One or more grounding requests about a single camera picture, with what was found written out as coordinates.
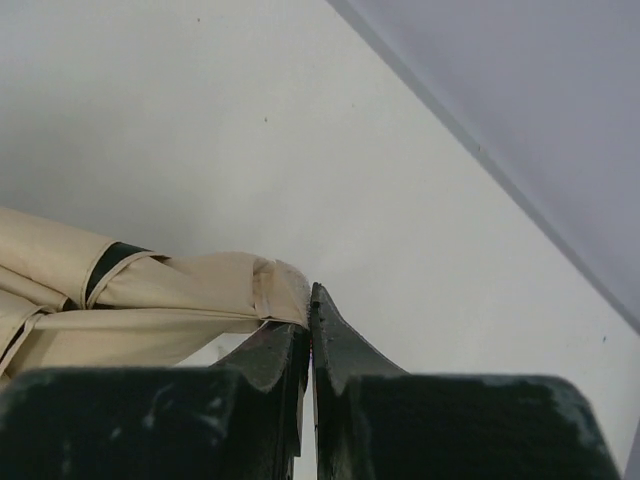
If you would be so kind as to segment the beige and black folding umbrella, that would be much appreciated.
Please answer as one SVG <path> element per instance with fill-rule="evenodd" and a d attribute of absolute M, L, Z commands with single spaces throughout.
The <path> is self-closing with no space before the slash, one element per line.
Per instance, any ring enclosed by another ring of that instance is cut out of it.
<path fill-rule="evenodd" d="M 173 258 L 1 212 L 1 380 L 48 367 L 174 366 L 269 321 L 305 326 L 295 267 L 242 252 Z"/>

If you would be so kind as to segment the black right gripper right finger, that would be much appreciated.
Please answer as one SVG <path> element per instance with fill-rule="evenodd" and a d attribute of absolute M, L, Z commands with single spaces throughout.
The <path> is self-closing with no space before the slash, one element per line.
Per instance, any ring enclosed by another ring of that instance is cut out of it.
<path fill-rule="evenodd" d="M 616 479 L 591 406 L 555 376 L 411 374 L 312 288 L 321 479 Z"/>

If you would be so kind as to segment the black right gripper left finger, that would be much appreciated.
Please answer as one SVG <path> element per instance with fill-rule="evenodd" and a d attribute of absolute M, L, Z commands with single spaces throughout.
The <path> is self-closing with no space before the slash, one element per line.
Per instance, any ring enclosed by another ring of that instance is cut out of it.
<path fill-rule="evenodd" d="M 5 479 L 289 479 L 310 338 L 270 322 L 192 368 L 49 368 L 1 396 Z"/>

